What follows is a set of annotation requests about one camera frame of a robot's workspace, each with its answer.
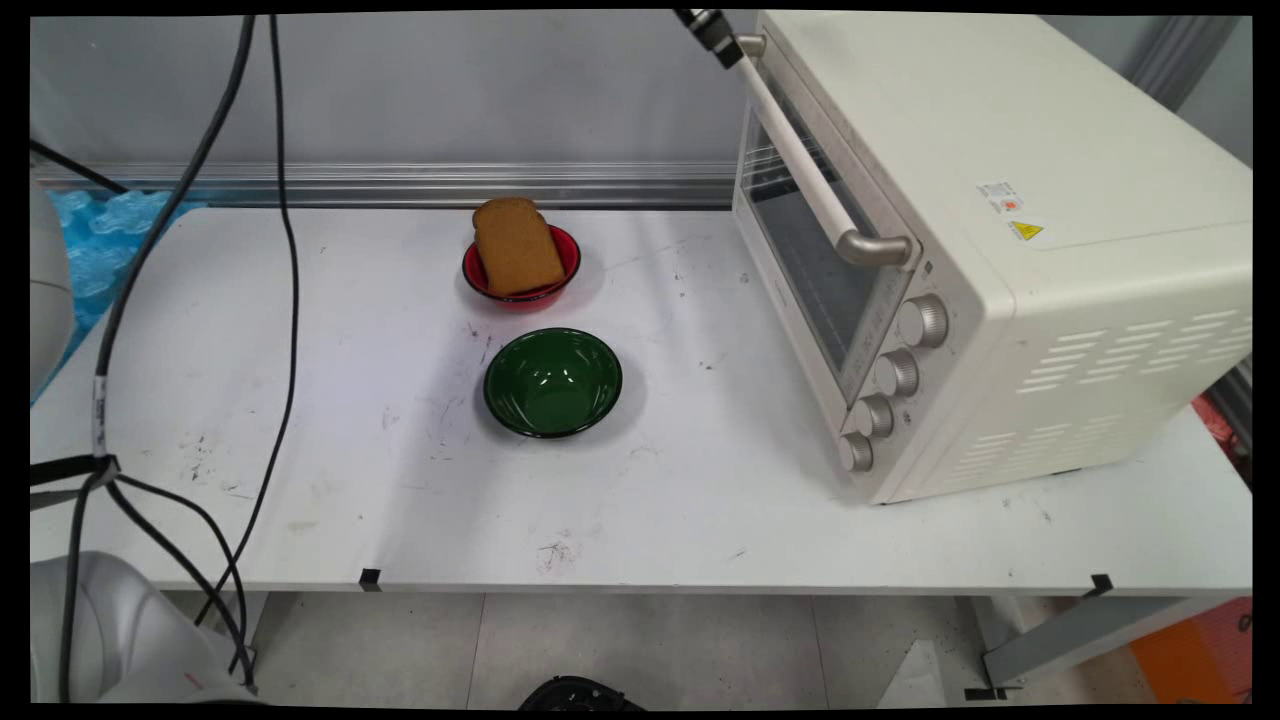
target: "warning label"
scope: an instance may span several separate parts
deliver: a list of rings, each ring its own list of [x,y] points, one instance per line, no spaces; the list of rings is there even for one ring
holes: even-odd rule
[[[1025,243],[1028,247],[1036,247],[1037,250],[1059,245],[1052,237],[1052,231],[1047,229],[1051,227],[1050,223],[1046,223],[1044,218],[1039,217],[1034,211],[1034,208],[1028,205],[1023,195],[1014,190],[1011,183],[1006,181],[983,182],[978,183],[977,188],[982,193],[983,200],[987,201],[987,205],[1001,217],[1018,242]]]
[[[1039,225],[1029,225],[1027,223],[1019,223],[1016,220],[1009,224],[1014,225],[1014,229],[1018,231],[1018,234],[1023,236],[1023,240],[1030,240],[1044,229]]]

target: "gray wall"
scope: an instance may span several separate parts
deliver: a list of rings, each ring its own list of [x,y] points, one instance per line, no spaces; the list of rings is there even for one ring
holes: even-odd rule
[[[1178,114],[1253,167],[1253,18],[1231,31]]]
[[[740,32],[754,10],[728,10]],[[86,163],[186,161],[239,19],[35,18],[31,132]],[[280,18],[294,161],[733,161],[746,96],[671,10]],[[275,155],[266,19],[211,161]]]
[[[1129,77],[1160,32],[1160,15],[1041,15],[1112,70]]]

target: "red bowl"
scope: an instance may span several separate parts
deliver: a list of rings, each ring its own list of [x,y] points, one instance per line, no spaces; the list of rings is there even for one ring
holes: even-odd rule
[[[559,297],[561,291],[564,290],[568,281],[573,279],[573,275],[577,274],[577,268],[582,264],[582,254],[579,251],[577,242],[571,234],[556,225],[547,227],[552,231],[552,242],[556,243],[556,252],[561,256],[561,266],[564,268],[564,279],[556,284],[539,287],[520,295],[494,295],[489,292],[489,275],[484,272],[484,263],[480,261],[480,251],[476,250],[476,243],[472,242],[467,247],[466,255],[462,256],[462,277],[467,279],[471,290],[493,300],[502,309],[515,313],[531,313],[556,302],[556,299]]]

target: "oven door handle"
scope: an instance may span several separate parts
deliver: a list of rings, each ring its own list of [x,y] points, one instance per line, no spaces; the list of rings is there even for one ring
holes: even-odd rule
[[[870,237],[859,232],[751,60],[742,58],[735,67],[746,82],[760,124],[800,187],[800,195],[818,217],[836,254],[851,265],[905,265],[911,259],[911,240],[901,236]]]

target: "toast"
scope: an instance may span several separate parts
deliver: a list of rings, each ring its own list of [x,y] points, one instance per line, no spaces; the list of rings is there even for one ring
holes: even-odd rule
[[[517,295],[564,279],[547,220],[531,200],[497,197],[471,214],[489,292]]]

